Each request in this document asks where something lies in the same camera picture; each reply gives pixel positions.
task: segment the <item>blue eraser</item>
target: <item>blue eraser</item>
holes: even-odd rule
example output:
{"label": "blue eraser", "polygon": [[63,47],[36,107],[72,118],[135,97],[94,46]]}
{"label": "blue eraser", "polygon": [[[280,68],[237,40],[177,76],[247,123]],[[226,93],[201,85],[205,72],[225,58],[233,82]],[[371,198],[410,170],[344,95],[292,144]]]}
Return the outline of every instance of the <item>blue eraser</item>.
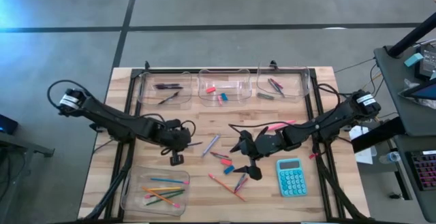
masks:
{"label": "blue eraser", "polygon": [[409,57],[405,62],[404,65],[406,65],[406,67],[411,67],[412,65],[414,65],[415,63],[417,63],[418,61],[421,61],[424,57],[422,56],[422,54],[420,53],[416,53],[413,56]]}
{"label": "blue eraser", "polygon": [[223,101],[229,100],[229,99],[227,99],[227,95],[225,95],[224,93],[221,93],[221,98],[223,98]]}
{"label": "blue eraser", "polygon": [[233,172],[233,171],[234,171],[234,166],[231,165],[224,170],[224,174],[229,174],[230,172]]}

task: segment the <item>eraser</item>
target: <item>eraser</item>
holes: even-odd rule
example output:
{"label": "eraser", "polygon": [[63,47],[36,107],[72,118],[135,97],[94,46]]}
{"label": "eraser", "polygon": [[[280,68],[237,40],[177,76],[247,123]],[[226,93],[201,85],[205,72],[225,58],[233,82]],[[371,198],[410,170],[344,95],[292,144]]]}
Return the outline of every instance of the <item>eraser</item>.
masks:
{"label": "eraser", "polygon": [[406,65],[406,67],[411,67],[412,65],[414,65],[415,63],[417,63],[418,61],[421,61],[424,57],[422,56],[422,54],[420,53],[416,53],[413,56],[409,57],[405,62],[404,65]]}
{"label": "eraser", "polygon": [[234,171],[234,166],[231,165],[224,170],[224,174],[229,174],[230,172],[233,172],[233,171]]}
{"label": "eraser", "polygon": [[227,166],[231,166],[232,165],[232,161],[228,160],[228,159],[221,159],[221,163]]}
{"label": "eraser", "polygon": [[223,101],[228,101],[229,99],[227,99],[227,95],[225,95],[224,93],[221,93],[221,97],[223,98]]}
{"label": "eraser", "polygon": [[216,88],[215,88],[215,87],[212,87],[212,88],[206,89],[206,93],[211,93],[211,92],[213,92],[213,91],[216,91]]}

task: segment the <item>white paper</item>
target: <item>white paper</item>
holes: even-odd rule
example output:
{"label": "white paper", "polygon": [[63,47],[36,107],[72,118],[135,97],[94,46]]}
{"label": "white paper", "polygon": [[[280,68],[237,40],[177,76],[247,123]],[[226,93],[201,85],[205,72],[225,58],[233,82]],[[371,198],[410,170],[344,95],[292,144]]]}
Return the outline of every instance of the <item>white paper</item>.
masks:
{"label": "white paper", "polygon": [[[357,138],[363,135],[364,133],[368,133],[368,131],[369,130],[367,127],[356,125],[349,131],[349,138],[353,140],[354,138]],[[355,156],[356,156],[356,161],[359,163],[373,164],[373,156],[371,155],[370,148],[367,148],[365,150],[360,151],[359,153],[356,153]]]}

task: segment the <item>orange pencil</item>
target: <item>orange pencil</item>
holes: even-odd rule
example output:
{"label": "orange pencil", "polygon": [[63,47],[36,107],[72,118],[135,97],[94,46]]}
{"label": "orange pencil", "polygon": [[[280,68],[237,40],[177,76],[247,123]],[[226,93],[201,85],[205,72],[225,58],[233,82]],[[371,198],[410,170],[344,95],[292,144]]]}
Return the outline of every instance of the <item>orange pencil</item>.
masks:
{"label": "orange pencil", "polygon": [[225,187],[230,193],[235,194],[236,196],[238,196],[240,199],[242,199],[245,202],[245,199],[243,197],[241,197],[239,194],[233,192],[233,190],[231,190],[229,187],[227,187],[224,183],[222,183],[220,180],[216,179],[211,173],[209,173],[209,177],[211,177],[213,180],[215,180],[216,182],[218,182],[221,186]]}
{"label": "orange pencil", "polygon": [[142,190],[144,190],[144,191],[148,191],[149,193],[153,194],[154,196],[158,197],[159,199],[162,199],[163,201],[165,201],[165,202],[171,204],[172,206],[174,206],[174,207],[176,207],[176,208],[180,208],[180,205],[179,205],[179,204],[175,204],[175,203],[171,202],[170,200],[168,200],[168,199],[166,199],[166,198],[160,196],[159,194],[155,193],[155,192],[152,191],[152,190],[147,189],[146,187],[142,187]]}

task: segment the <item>blue pencil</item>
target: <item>blue pencil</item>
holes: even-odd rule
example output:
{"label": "blue pencil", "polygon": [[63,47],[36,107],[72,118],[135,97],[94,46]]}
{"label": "blue pencil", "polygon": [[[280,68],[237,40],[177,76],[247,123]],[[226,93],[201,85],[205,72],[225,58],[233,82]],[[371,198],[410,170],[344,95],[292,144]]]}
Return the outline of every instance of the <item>blue pencil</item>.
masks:
{"label": "blue pencil", "polygon": [[182,184],[189,185],[189,181],[172,180],[172,179],[163,179],[163,178],[156,178],[156,177],[152,177],[152,178],[150,178],[150,179],[151,179],[151,180],[158,180],[158,181],[166,181],[166,182],[182,183]]}

